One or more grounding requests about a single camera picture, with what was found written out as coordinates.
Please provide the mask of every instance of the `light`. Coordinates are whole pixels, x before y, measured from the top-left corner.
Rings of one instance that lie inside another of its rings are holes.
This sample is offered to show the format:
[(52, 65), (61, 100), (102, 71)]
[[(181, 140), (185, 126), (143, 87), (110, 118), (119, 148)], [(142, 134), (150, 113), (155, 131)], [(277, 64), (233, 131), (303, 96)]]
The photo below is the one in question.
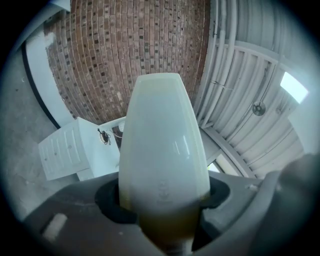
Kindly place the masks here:
[(292, 75), (285, 72), (281, 81), (281, 87), (285, 89), (299, 104), (307, 97), (308, 90)]

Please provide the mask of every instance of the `white bulb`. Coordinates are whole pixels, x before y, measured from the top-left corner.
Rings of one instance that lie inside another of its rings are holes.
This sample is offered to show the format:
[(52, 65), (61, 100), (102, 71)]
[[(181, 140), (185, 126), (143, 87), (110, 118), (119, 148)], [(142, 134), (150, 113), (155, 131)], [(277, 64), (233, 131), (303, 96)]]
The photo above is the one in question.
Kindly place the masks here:
[(179, 74), (137, 78), (122, 138), (120, 205), (138, 213), (153, 241), (192, 237), (210, 182), (199, 127)]

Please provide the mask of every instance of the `brick wall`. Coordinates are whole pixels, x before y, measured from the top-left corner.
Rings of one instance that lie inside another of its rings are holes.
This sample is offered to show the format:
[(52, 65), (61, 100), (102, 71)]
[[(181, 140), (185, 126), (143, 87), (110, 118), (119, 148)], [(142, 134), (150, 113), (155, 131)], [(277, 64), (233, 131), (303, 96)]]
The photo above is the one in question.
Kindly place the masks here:
[(60, 95), (96, 124), (126, 115), (137, 76), (179, 73), (190, 99), (207, 53), (210, 0), (72, 0), (45, 25)]

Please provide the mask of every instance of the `white wall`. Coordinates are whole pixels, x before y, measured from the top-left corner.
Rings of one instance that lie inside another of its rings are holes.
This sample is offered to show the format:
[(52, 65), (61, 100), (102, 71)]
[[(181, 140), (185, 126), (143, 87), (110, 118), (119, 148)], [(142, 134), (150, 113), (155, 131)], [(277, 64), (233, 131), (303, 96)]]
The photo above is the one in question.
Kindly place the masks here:
[(288, 117), (306, 154), (320, 151), (319, 99), (320, 91), (310, 93)]
[(221, 153), (220, 147), (202, 130), (200, 135), (204, 147), (207, 165), (211, 164)]
[(15, 52), (22, 43), (47, 19), (61, 10), (70, 12), (70, 0), (51, 0), (43, 9), (41, 9), (36, 16), (30, 21), (30, 23), (21, 32), (19, 38), (15, 42), (12, 52)]
[(54, 75), (50, 69), (46, 47), (53, 42), (54, 34), (45, 36), (43, 26), (26, 41), (26, 55), (35, 86), (55, 121), (61, 126), (74, 121), (63, 102)]

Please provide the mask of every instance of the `ceiling beam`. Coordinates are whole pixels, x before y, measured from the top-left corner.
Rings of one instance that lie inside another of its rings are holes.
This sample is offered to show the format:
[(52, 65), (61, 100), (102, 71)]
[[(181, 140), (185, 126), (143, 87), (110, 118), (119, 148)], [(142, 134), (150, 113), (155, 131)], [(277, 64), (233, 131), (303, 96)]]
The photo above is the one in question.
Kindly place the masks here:
[(241, 158), (238, 152), (212, 127), (205, 128), (203, 131), (210, 136), (211, 139), (224, 151), (224, 153), (231, 159), (234, 165), (238, 168), (241, 174), (247, 178), (256, 178), (254, 173)]

